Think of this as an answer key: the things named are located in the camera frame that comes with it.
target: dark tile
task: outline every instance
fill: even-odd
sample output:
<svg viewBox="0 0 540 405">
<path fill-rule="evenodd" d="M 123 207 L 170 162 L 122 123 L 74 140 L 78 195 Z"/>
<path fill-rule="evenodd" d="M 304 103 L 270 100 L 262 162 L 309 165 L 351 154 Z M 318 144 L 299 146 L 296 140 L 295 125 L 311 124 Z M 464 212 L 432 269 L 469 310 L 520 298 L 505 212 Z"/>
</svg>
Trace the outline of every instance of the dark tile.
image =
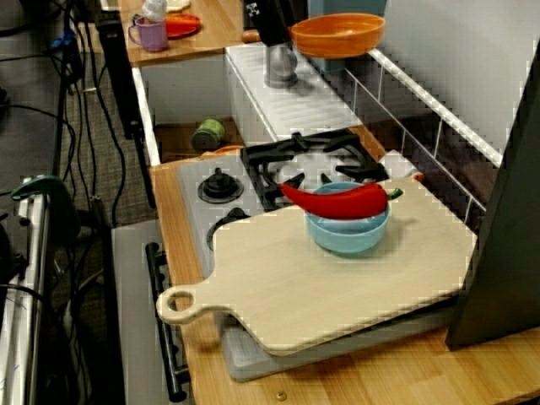
<svg viewBox="0 0 540 405">
<path fill-rule="evenodd" d="M 485 218 L 486 213 L 481 209 L 475 202 L 471 203 L 469 208 L 469 215 L 465 225 L 476 235 L 480 232 L 480 226 L 482 225 L 483 219 Z"/>
<path fill-rule="evenodd" d="M 322 77 L 330 84 L 330 87 L 341 97 L 348 107 L 354 109 L 354 88 L 356 82 L 344 69 L 335 72 L 321 72 Z"/>
<path fill-rule="evenodd" d="M 356 111 L 354 113 L 375 135 L 385 150 L 401 150 L 403 128 L 360 85 L 357 88 Z"/>
<path fill-rule="evenodd" d="M 408 134 L 402 154 L 424 174 L 424 186 L 461 221 L 465 220 L 469 196 Z"/>
<path fill-rule="evenodd" d="M 382 76 L 381 103 L 433 153 L 439 132 L 439 115 L 388 72 Z"/>
<path fill-rule="evenodd" d="M 498 168 L 446 123 L 442 127 L 436 158 L 483 205 L 488 203 Z"/>
<path fill-rule="evenodd" d="M 345 67 L 372 93 L 379 97 L 379 82 L 381 81 L 381 65 L 366 53 L 361 57 L 346 60 Z"/>
</svg>

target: orange bowl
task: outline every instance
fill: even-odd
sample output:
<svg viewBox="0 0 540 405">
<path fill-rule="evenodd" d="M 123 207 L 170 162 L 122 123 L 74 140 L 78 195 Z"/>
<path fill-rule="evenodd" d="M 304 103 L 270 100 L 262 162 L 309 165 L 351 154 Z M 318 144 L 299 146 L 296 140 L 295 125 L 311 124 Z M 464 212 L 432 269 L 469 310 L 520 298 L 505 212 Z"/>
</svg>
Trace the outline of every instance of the orange bowl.
<svg viewBox="0 0 540 405">
<path fill-rule="evenodd" d="M 340 13 L 301 21 L 291 27 L 290 36 L 308 57 L 343 59 L 371 51 L 384 30 L 385 20 L 376 15 Z"/>
</svg>

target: cutting board handle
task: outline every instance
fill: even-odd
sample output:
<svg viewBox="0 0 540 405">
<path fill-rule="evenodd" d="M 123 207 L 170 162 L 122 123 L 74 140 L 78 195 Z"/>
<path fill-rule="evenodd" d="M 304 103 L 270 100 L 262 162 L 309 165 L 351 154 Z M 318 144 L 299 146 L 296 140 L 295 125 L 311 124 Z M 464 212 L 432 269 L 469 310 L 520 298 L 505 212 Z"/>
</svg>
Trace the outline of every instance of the cutting board handle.
<svg viewBox="0 0 540 405">
<path fill-rule="evenodd" d="M 201 304 L 197 302 L 197 291 L 201 294 L 201 287 L 203 287 L 204 284 L 206 283 L 197 285 L 177 285 L 164 291 L 155 303 L 161 321 L 171 325 L 184 325 L 194 321 L 200 315 L 208 311 L 228 311 L 230 308 L 223 305 Z M 191 298 L 192 305 L 185 310 L 175 310 L 172 305 L 177 298 L 181 297 Z"/>
</svg>

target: pepper stem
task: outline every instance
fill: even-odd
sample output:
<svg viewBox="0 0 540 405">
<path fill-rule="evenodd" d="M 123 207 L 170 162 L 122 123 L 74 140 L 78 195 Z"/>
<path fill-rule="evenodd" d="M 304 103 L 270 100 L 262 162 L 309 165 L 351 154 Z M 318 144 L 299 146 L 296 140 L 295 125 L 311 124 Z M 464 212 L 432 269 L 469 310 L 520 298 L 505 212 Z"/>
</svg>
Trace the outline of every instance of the pepper stem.
<svg viewBox="0 0 540 405">
<path fill-rule="evenodd" d="M 395 200 L 399 196 L 403 194 L 403 190 L 400 188 L 395 188 L 392 192 L 389 192 L 386 194 L 386 197 L 388 197 L 388 201 Z"/>
</svg>

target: cutting board hole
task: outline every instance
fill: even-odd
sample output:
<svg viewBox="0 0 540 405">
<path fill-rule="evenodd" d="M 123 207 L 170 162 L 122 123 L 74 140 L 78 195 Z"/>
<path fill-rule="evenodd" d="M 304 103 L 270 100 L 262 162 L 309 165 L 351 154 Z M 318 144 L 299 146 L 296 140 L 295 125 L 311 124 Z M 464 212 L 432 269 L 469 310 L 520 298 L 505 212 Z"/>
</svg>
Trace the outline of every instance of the cutting board hole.
<svg viewBox="0 0 540 405">
<path fill-rule="evenodd" d="M 190 295 L 184 295 L 184 296 L 175 298 L 175 301 L 174 301 L 175 308 L 173 309 L 176 311 L 185 311 L 192 305 L 193 305 L 193 297 L 191 297 Z"/>
</svg>

